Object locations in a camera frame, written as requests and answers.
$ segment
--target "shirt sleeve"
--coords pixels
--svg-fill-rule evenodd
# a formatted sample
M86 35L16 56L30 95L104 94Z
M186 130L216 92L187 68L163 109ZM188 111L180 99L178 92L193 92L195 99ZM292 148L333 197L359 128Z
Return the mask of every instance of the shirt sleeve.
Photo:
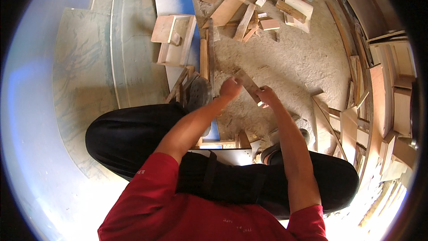
M294 212L287 230L299 241L327 241L322 206L315 205Z
M132 231L136 221L144 227L150 215L168 204L175 195L179 165L164 153L153 153L123 190L98 229L100 240Z

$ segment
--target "right hand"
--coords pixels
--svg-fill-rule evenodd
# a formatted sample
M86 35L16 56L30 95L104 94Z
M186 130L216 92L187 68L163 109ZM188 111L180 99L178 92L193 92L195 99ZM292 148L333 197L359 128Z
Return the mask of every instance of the right hand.
M271 107L275 108L277 106L282 106L282 103L275 92L268 86L260 87L260 90L255 91L254 93L259 96L263 102L262 108Z

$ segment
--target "dusty floor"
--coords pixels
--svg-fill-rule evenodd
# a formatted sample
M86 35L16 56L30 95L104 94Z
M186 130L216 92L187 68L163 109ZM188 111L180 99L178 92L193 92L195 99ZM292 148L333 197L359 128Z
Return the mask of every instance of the dusty floor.
M217 0L215 4L209 5L201 0L193 0L199 27L222 1ZM350 69L341 36L325 1L333 4L345 30L350 34L335 0L314 0L311 3L314 11L309 34L286 25L274 1L267 0L262 8L256 7L259 13L266 12L269 17L279 21L280 43L275 41L273 30L241 43L232 39L236 26L218 27L220 40L215 42L215 94L218 94L225 79L242 68L257 85L273 88L287 110L292 115L310 121L313 129L315 118L311 93L325 91L329 107L343 110ZM246 5L243 4L231 20L240 19L245 9ZM205 29L200 29L200 32L202 36L205 35ZM268 134L276 128L272 111L258 107L245 90L217 117L217 124L221 140L233 139L235 133L244 129L250 142L261 139L259 151L272 145Z

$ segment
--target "wooden stick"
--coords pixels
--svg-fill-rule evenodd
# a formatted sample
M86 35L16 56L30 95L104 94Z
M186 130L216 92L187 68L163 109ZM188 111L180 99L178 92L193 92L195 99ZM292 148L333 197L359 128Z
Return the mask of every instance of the wooden stick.
M169 93L165 103L169 104L169 102L175 97L175 94L177 93L177 89L179 88L180 84L183 83L183 81L187 77L187 71L189 71L189 70L186 67L184 67L179 78L175 82L174 87L172 88L171 92Z
M366 89L366 91L364 91L364 93L362 94L360 100L355 105L357 109L359 109L361 107L362 103L367 98L367 96L368 96L369 93L370 93L370 91L368 89Z

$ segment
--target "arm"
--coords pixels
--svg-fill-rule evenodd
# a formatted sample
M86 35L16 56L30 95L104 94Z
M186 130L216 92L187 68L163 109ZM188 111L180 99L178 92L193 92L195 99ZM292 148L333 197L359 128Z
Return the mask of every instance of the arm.
M228 78L221 86L220 97L180 119L163 137L154 152L168 154L180 164L183 156L199 140L211 121L239 95L241 85L242 80Z
M270 106L273 110L278 124L291 214L310 206L321 205L312 161L302 133L275 92L268 86L264 86L262 89L256 94L265 103L263 108Z

